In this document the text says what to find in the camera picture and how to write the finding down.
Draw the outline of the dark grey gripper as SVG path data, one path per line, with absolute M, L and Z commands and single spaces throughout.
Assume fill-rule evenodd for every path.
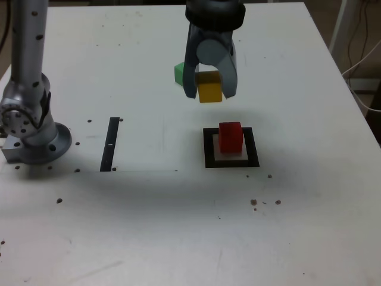
M 234 97 L 238 86 L 233 32 L 216 32 L 189 26 L 183 67 L 183 89 L 188 98 L 195 99 L 197 93 L 196 71 L 198 64 L 215 67 L 221 79 L 222 93 L 226 99 Z M 221 42 L 231 42 L 226 46 Z

